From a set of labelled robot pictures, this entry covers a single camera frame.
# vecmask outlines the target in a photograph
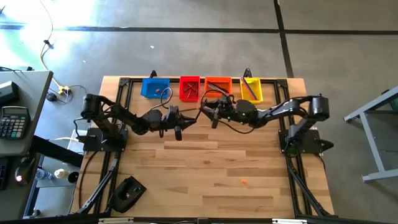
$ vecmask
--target gray desk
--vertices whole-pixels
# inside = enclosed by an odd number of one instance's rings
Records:
[[[32,118],[29,130],[27,130],[23,140],[0,140],[0,155],[21,155],[29,150],[30,142],[34,136],[52,75],[52,72],[35,71],[23,73],[0,72],[0,83],[13,81],[19,86],[19,96],[21,100],[12,105],[28,107]],[[34,169],[37,168],[40,161],[40,154],[36,154],[35,157],[36,163]],[[12,158],[12,166],[6,190],[0,191],[0,221],[20,219],[24,214],[32,188],[33,178],[26,186],[20,186],[15,183],[14,173],[21,158],[21,156]]]
[[[19,88],[20,100],[7,106],[25,106],[29,109],[31,117],[23,139],[18,141],[0,139],[0,156],[20,156],[29,150],[52,75],[52,72],[36,71],[0,73],[0,83],[13,81]]]

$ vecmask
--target desk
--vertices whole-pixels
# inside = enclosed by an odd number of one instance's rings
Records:
[[[116,100],[120,77],[104,77],[100,95]],[[306,95],[304,81],[287,79],[291,97]],[[171,83],[173,98],[170,104],[180,110],[194,108],[196,103],[183,103],[178,98],[178,83]],[[141,116],[159,104],[140,94],[141,84],[132,89],[130,111]],[[258,108],[275,105],[272,85],[262,84],[264,102]],[[240,98],[238,84],[233,94]],[[184,112],[195,116],[197,111]],[[239,130],[250,128],[238,123]],[[183,141],[176,141],[174,132],[147,133],[138,136],[129,131],[126,150],[122,153],[116,185],[133,175],[147,191],[126,213],[112,211],[112,217],[213,217],[213,218],[292,218],[294,211],[287,178],[285,157],[279,152],[277,132],[279,122],[272,121],[250,134],[238,134],[219,124],[211,129],[211,122],[201,115],[197,124],[183,131]],[[85,166],[91,153],[85,155]],[[88,165],[82,185],[84,201],[97,187],[104,153],[99,152]],[[322,162],[314,155],[303,155],[307,185],[317,200],[330,213],[333,207]],[[78,210],[75,192],[71,212]],[[108,188],[104,190],[101,211],[106,205]],[[298,190],[300,208],[302,194]]]
[[[0,140],[0,156],[22,155],[29,150],[52,75],[52,72],[0,73],[0,83],[13,81],[18,85],[20,100],[11,105],[28,107],[31,117],[29,129],[22,140]],[[0,191],[0,220],[16,220],[22,218],[24,214],[34,178],[26,186],[20,186],[15,183],[14,173],[21,158],[21,156],[14,156],[12,158],[12,166],[6,189]],[[37,168],[40,161],[40,154],[36,154],[35,158],[33,169]]]

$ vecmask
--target concrete floor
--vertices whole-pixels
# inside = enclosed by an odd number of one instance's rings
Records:
[[[55,27],[277,28],[272,0],[43,2]],[[397,1],[279,2],[286,29],[398,30]],[[40,70],[39,52],[49,32],[40,3],[9,4],[0,22],[30,24],[0,30],[1,64]],[[57,80],[83,85],[91,93],[99,92],[104,75],[148,75],[151,70],[159,75],[240,76],[249,67],[256,77],[287,76],[279,34],[56,31],[52,42],[45,63]],[[375,172],[376,165],[363,130],[345,124],[342,117],[398,84],[398,36],[290,34],[287,43],[294,75],[305,79],[308,94],[330,99],[331,118],[317,126],[322,138],[335,143],[324,157],[335,213],[397,223],[398,178],[362,182],[361,176]],[[76,89],[75,99],[65,106],[46,102],[36,134],[69,136],[83,95]],[[61,118],[55,115],[60,110]],[[50,215],[60,213],[44,203],[37,206]]]

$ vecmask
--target calculator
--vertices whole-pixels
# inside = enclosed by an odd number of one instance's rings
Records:
[[[23,106],[3,106],[0,139],[22,139],[30,123],[29,110]]]

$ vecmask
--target plastic bin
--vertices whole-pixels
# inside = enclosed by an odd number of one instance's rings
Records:
[[[227,90],[227,95],[232,94],[232,79],[231,77],[206,77],[205,78],[205,91],[211,90],[208,83],[214,83],[215,85]],[[206,93],[207,97],[220,97],[221,93],[211,91]]]
[[[160,99],[164,89],[170,87],[168,78],[144,78],[142,81],[141,95],[150,99]],[[169,91],[163,94],[163,99],[169,97]]]
[[[262,98],[260,79],[259,78],[244,78],[244,79],[249,84],[250,89],[253,91],[253,93],[255,94],[255,96],[257,97],[258,100],[253,99],[249,90],[246,89],[246,87],[243,85],[242,80],[240,80],[242,99],[248,100],[251,103],[261,103],[263,101],[263,98]]]
[[[180,100],[182,102],[197,102],[200,96],[200,77],[180,77]]]

